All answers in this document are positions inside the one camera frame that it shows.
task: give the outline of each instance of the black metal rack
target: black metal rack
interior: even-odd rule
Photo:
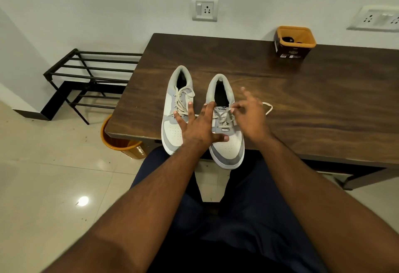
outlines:
[[[101,55],[101,56],[127,56],[127,57],[141,57],[141,53],[120,53],[120,52],[93,52],[93,51],[79,51],[78,49],[73,49],[70,53],[64,56],[61,60],[59,60],[53,67],[47,70],[43,75],[47,81],[54,87],[54,89],[62,94],[62,91],[57,87],[56,84],[53,82],[53,76],[61,76],[61,77],[71,77],[71,78],[78,78],[78,79],[89,79],[89,82],[85,83],[83,89],[79,93],[79,95],[70,102],[68,100],[68,95],[62,94],[64,100],[67,104],[83,119],[83,121],[89,125],[89,122],[83,117],[83,115],[76,109],[76,106],[86,106],[86,107],[95,107],[95,108],[105,108],[105,109],[115,109],[115,107],[111,106],[101,106],[101,105],[92,105],[92,104],[82,104],[79,101],[82,98],[95,98],[95,99],[114,99],[118,100],[120,97],[115,96],[106,96],[105,90],[101,90],[98,87],[103,86],[106,88],[109,84],[127,84],[128,80],[120,80],[120,79],[110,79],[104,77],[95,77],[92,74],[92,70],[103,70],[103,71],[114,71],[114,72],[127,72],[133,73],[134,69],[115,69],[115,68],[102,68],[102,67],[90,67],[87,66],[86,62],[98,62],[98,63],[124,63],[124,64],[137,64],[138,60],[118,60],[118,59],[89,59],[83,58],[82,54],[92,54],[92,55]],[[75,66],[75,65],[67,65],[68,61],[80,61],[82,66]],[[78,75],[78,74],[66,74],[66,73],[57,73],[60,68],[73,68],[73,69],[85,69],[88,76],[85,75]],[[88,91],[98,91],[102,94],[102,96],[95,96],[95,95],[86,95]]]

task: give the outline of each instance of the shoe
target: shoe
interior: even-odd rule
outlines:
[[[213,160],[223,169],[236,169],[244,159],[244,136],[235,122],[230,106],[235,102],[232,87],[223,74],[217,74],[208,86],[206,103],[215,101],[212,132],[229,136],[228,142],[213,143],[209,151]]]
[[[183,143],[182,130],[174,118],[177,111],[188,122],[188,102],[194,100],[193,81],[187,68],[179,66],[172,73],[167,85],[161,138],[165,151],[172,155]]]

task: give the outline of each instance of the wall switch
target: wall switch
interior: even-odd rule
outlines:
[[[219,0],[191,0],[193,21],[217,22]]]
[[[399,6],[363,6],[347,29],[399,32]]]

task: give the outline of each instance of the orange bucket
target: orange bucket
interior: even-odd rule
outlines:
[[[112,114],[107,117],[101,126],[101,140],[108,148],[121,151],[131,158],[141,159],[147,157],[147,153],[143,149],[143,142],[140,140],[124,140],[122,138],[112,138],[105,133],[105,127],[108,124]]]

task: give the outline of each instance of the white wall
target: white wall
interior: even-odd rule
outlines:
[[[13,109],[40,112],[55,92],[43,77],[49,68],[0,9],[0,99]]]
[[[217,23],[192,21],[189,4],[0,0],[0,7],[51,65],[75,47],[143,51],[154,32],[271,40],[279,25],[309,27],[319,44],[399,48],[398,33],[346,30],[363,5],[399,5],[399,0],[219,0]]]

